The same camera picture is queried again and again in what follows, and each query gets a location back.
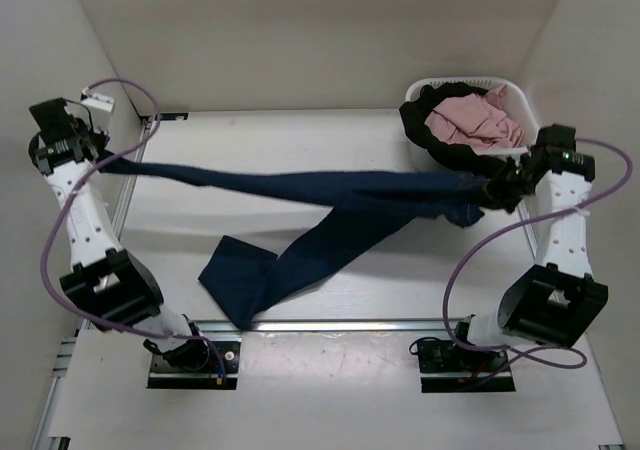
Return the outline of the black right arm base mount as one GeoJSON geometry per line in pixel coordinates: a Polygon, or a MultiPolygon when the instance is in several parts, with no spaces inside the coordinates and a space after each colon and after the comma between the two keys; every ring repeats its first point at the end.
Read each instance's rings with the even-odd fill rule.
{"type": "Polygon", "coordinates": [[[450,340],[422,337],[409,346],[423,394],[508,393],[516,390],[507,354],[475,352],[450,340]]]}

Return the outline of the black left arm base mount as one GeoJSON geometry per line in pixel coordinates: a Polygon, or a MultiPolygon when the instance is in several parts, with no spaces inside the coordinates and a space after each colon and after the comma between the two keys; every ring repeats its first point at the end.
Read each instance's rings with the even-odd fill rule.
{"type": "Polygon", "coordinates": [[[214,340],[215,350],[187,343],[186,349],[152,354],[147,387],[171,390],[235,390],[241,341],[214,340]]]}

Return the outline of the dark blue denim trousers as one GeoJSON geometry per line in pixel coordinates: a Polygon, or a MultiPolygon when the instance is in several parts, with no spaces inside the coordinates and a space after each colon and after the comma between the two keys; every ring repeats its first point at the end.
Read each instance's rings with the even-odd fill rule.
{"type": "Polygon", "coordinates": [[[230,322],[250,328],[255,315],[339,272],[412,221],[444,217],[466,228],[484,215],[485,178],[464,172],[322,171],[240,174],[107,153],[102,172],[174,180],[195,187],[328,208],[281,254],[223,237],[199,281],[230,322]]]}

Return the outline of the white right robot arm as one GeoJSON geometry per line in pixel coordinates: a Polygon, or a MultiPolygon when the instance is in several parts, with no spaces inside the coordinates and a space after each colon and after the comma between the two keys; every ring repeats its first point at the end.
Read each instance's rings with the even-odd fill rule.
{"type": "Polygon", "coordinates": [[[593,278],[587,254],[587,214],[580,209],[595,179],[595,160],[576,149],[572,127],[540,129],[533,146],[508,160],[487,186],[489,201],[513,210],[525,197],[539,216],[533,266],[503,295],[496,311],[475,315],[466,335],[449,345],[449,357],[470,370],[485,347],[525,342],[570,348],[608,301],[608,288],[593,278]]]}

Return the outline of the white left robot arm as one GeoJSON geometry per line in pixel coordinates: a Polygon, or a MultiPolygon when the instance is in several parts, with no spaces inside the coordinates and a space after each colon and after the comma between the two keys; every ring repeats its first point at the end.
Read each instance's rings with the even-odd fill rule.
{"type": "Polygon", "coordinates": [[[59,294],[101,330],[116,325],[142,332],[159,351],[175,348],[178,362],[198,370],[208,362],[209,345],[193,336],[186,316],[165,306],[151,272],[119,242],[93,171],[113,108],[113,99],[95,94],[29,109],[39,128],[29,156],[61,207],[70,244],[71,270],[61,277],[59,294]]]}

